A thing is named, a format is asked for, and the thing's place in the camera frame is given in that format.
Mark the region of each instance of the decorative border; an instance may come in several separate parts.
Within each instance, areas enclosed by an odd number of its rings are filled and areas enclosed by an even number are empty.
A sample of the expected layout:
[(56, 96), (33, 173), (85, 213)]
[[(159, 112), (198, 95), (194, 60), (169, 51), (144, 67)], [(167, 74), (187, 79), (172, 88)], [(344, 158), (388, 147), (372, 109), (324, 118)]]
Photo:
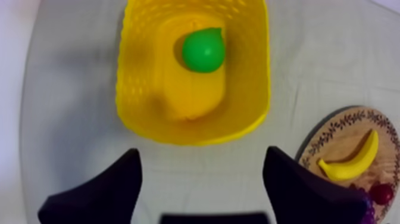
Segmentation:
[[(353, 114), (345, 114), (342, 119), (339, 119), (338, 122), (331, 122), (330, 128), (328, 128), (328, 132), (323, 132), (322, 135), (319, 137), (318, 142), (311, 144), (311, 148), (307, 150), (308, 156), (305, 158), (302, 158), (301, 163), (302, 165), (306, 168), (310, 168), (310, 158), (315, 156), (317, 153), (320, 152), (321, 147), (324, 146), (324, 144), (327, 144), (330, 140), (333, 139), (333, 135), (340, 131), (343, 130), (343, 128), (347, 126), (352, 126), (356, 122), (361, 122), (364, 119), (369, 120), (370, 122), (378, 125), (381, 128), (386, 128), (386, 133), (390, 135), (390, 140), (392, 143), (395, 145), (395, 149), (397, 151), (396, 154), (396, 163), (395, 163), (395, 170), (393, 173), (393, 189), (397, 189), (399, 186), (399, 173), (400, 173), (400, 142), (399, 138), (397, 136), (396, 129), (394, 128), (393, 124), (389, 121), (389, 119), (386, 116), (383, 116), (381, 114), (375, 114), (374, 110), (366, 110), (362, 109), (358, 111), (357, 113)], [(386, 205), (380, 217), (376, 220), (380, 220), (384, 218), (386, 213), (389, 211), (390, 205)]]

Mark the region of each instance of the tablecloth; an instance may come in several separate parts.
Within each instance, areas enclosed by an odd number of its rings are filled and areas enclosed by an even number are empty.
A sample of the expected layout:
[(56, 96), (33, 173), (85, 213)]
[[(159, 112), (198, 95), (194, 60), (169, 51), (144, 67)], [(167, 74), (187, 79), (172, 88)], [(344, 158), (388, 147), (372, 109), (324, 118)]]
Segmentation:
[[(264, 211), (261, 171), (277, 145), (294, 157), (308, 132), (349, 105), (400, 130), (400, 15), (369, 0), (269, 0), (271, 110), (240, 140), (209, 147), (136, 136), (114, 105), (124, 0), (43, 0), (27, 63), (21, 159), (29, 223), (45, 198), (94, 177), (138, 148), (143, 186), (132, 223), (163, 213)], [(400, 223), (400, 199), (384, 223)]]

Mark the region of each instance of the white table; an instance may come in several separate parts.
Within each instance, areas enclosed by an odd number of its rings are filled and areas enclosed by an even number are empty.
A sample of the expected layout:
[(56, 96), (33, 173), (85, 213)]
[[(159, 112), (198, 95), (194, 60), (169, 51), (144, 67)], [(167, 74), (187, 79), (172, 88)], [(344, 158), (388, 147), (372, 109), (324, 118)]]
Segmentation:
[(25, 60), (39, 0), (0, 0), (0, 223), (26, 222), (18, 148)]
[[(43, 2), (22, 115), (29, 223), (49, 194), (92, 178), (130, 147), (140, 149), (144, 177), (133, 223), (157, 223), (166, 212), (263, 210), (274, 219), (261, 179), (269, 145), (294, 157), (314, 125), (348, 105), (376, 107), (400, 130), (400, 15), (368, 0), (271, 0), (270, 114), (241, 140), (203, 148), (142, 139), (115, 116), (124, 1)], [(384, 223), (400, 222), (396, 208)]]

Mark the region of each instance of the grapes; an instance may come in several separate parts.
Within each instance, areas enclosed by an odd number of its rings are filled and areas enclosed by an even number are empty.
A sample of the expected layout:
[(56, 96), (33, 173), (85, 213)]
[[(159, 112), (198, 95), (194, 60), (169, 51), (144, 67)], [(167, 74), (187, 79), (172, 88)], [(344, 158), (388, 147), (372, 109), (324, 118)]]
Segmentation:
[(365, 204), (367, 205), (367, 211), (361, 221), (361, 224), (376, 224), (375, 209), (370, 195), (367, 193), (367, 191), (365, 191), (364, 188), (357, 188), (354, 184), (350, 185), (350, 188), (356, 189), (357, 191), (361, 192), (362, 195), (364, 196)]
[(370, 190), (370, 196), (376, 204), (385, 205), (392, 201), (393, 189), (389, 184), (375, 185)]

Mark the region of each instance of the purple grapes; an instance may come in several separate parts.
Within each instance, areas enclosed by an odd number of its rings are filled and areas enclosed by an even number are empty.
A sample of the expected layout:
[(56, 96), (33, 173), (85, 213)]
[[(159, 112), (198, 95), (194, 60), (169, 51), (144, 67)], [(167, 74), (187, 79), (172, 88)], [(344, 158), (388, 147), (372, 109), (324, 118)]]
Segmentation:
[(364, 195), (364, 201), (367, 205), (367, 212), (365, 213), (365, 216), (363, 217), (361, 224), (376, 224), (375, 209), (370, 195), (365, 191), (364, 188), (358, 188), (357, 190), (359, 190)]

